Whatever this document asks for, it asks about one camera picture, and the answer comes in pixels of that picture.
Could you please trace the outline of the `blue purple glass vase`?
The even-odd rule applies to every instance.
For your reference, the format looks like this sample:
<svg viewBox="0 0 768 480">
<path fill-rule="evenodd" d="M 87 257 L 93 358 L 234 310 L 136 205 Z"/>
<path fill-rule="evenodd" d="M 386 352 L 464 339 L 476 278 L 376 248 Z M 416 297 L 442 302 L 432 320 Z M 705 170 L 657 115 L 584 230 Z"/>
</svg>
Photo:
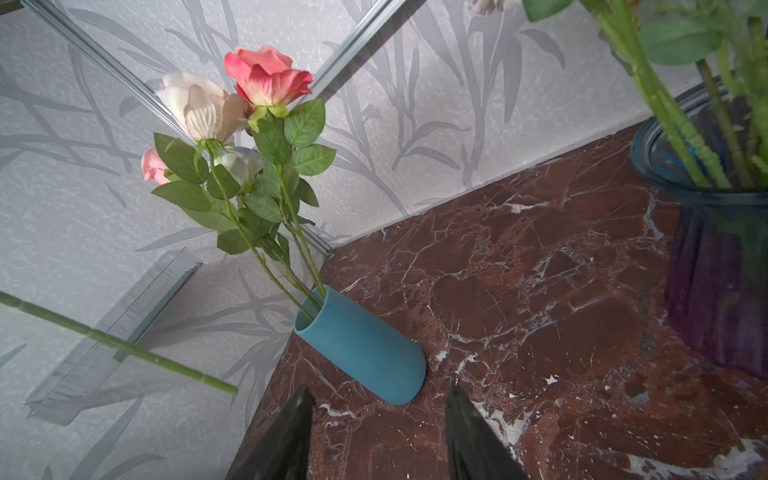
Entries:
<svg viewBox="0 0 768 480">
<path fill-rule="evenodd" d="M 680 206 L 669 245 L 667 320 L 711 362 L 767 376 L 767 188 L 695 187 L 654 118 L 631 145 L 636 173 Z"/>
</svg>

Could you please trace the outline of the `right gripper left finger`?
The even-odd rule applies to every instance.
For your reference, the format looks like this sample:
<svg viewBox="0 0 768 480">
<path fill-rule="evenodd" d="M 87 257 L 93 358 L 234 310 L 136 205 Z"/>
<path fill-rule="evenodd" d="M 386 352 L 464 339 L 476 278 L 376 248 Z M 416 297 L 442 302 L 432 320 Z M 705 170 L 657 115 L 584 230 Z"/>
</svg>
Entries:
<svg viewBox="0 0 768 480">
<path fill-rule="evenodd" d="M 307 479 L 314 408 L 314 396 L 302 385 L 258 443 L 248 447 L 244 459 L 230 469 L 227 479 Z"/>
</svg>

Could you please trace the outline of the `pink white rose bunch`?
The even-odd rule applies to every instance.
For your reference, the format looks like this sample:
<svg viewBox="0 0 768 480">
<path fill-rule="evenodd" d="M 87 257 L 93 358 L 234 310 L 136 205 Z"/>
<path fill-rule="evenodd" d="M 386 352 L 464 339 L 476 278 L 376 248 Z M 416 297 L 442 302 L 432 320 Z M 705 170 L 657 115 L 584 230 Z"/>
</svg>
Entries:
<svg viewBox="0 0 768 480">
<path fill-rule="evenodd" d="M 23 312 L 27 315 L 36 317 L 40 320 L 52 323 L 69 331 L 75 332 L 99 344 L 116 349 L 127 356 L 133 356 L 147 363 L 157 365 L 158 367 L 177 374 L 181 374 L 187 378 L 198 381 L 225 393 L 231 395 L 236 395 L 238 393 L 238 388 L 232 384 L 226 383 L 222 380 L 204 374 L 191 367 L 182 365 L 166 357 L 156 355 L 137 345 L 130 344 L 103 331 L 91 328 L 83 323 L 58 314 L 52 310 L 26 302 L 16 296 L 8 294 L 5 291 L 1 292 L 1 304 Z"/>
</svg>

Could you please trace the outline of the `coral red rose stem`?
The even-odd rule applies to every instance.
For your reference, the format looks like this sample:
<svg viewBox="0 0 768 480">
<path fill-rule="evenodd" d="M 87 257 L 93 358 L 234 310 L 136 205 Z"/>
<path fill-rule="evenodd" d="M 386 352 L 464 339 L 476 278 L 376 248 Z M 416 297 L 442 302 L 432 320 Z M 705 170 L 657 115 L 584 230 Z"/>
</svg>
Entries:
<svg viewBox="0 0 768 480">
<path fill-rule="evenodd" d="M 308 180 L 325 173 L 337 155 L 319 142 L 325 102 L 309 97 L 312 74 L 273 47 L 238 47 L 226 55 L 225 69 L 250 106 L 246 131 L 265 160 L 237 198 L 241 229 L 261 263 L 274 264 L 266 271 L 276 285 L 303 294 L 299 306 L 313 315 L 323 306 L 325 286 L 300 209 L 318 207 Z"/>
</svg>

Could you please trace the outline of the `cream peach flower stem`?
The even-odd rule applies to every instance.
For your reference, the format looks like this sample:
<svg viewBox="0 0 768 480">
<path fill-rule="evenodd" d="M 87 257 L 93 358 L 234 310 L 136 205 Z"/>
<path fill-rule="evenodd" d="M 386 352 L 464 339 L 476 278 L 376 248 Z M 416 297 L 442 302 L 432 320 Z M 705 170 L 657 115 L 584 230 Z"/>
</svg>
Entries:
<svg viewBox="0 0 768 480">
<path fill-rule="evenodd" d="M 767 186 L 767 3 L 697 1 L 710 45 L 696 67 L 744 188 Z"/>
</svg>

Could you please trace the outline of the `pink and white rose stem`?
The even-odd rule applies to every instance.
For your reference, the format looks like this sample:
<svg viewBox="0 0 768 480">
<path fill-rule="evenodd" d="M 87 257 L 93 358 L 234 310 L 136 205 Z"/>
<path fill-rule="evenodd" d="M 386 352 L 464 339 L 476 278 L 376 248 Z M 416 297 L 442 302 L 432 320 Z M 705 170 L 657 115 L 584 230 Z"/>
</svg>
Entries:
<svg viewBox="0 0 768 480">
<path fill-rule="evenodd" d="M 233 151 L 228 151 L 214 159 L 214 165 L 223 165 L 242 188 L 255 180 L 265 163 L 266 160 L 259 152 L 243 147 L 236 147 Z M 158 185 L 170 182 L 166 177 L 167 166 L 155 148 L 144 153 L 141 168 L 146 181 L 152 180 Z"/>
</svg>

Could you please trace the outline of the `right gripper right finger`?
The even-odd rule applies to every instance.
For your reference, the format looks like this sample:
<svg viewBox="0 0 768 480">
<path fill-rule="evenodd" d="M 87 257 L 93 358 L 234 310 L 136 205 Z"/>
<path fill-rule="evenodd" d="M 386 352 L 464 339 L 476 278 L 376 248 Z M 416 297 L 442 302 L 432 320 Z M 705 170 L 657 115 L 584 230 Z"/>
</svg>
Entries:
<svg viewBox="0 0 768 480">
<path fill-rule="evenodd" d="M 457 385 L 446 391 L 445 436 L 451 479 L 528 480 L 484 420 L 468 395 Z"/>
</svg>

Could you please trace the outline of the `teal ceramic vase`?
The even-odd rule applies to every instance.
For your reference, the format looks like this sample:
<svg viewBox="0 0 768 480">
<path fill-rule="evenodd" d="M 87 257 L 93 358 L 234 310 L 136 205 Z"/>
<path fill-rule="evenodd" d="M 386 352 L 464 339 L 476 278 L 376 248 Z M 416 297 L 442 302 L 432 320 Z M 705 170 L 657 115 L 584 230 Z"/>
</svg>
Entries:
<svg viewBox="0 0 768 480">
<path fill-rule="evenodd" d="M 330 287 L 305 300 L 294 332 L 386 403 L 405 405 L 423 387 L 427 361 L 418 344 Z"/>
</svg>

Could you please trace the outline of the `cream rose stem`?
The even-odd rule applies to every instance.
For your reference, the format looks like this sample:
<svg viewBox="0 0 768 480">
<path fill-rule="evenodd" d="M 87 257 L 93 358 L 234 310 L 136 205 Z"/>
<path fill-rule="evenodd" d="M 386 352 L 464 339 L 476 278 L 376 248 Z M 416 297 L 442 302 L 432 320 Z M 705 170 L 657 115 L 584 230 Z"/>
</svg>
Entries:
<svg viewBox="0 0 768 480">
<path fill-rule="evenodd" d="M 170 182 L 156 183 L 153 195 L 216 232 L 218 249 L 229 255 L 254 254 L 267 273 L 274 264 L 261 263 L 249 248 L 239 222 L 237 198 L 245 188 L 223 165 L 214 165 L 216 157 L 236 147 L 256 150 L 246 131 L 248 102 L 237 90 L 229 93 L 207 78 L 187 72 L 167 75 L 158 97 L 191 141 L 185 143 L 179 138 L 155 134 L 153 148 L 167 166 L 166 177 Z M 304 295 L 292 288 L 281 290 L 300 310 Z"/>
</svg>

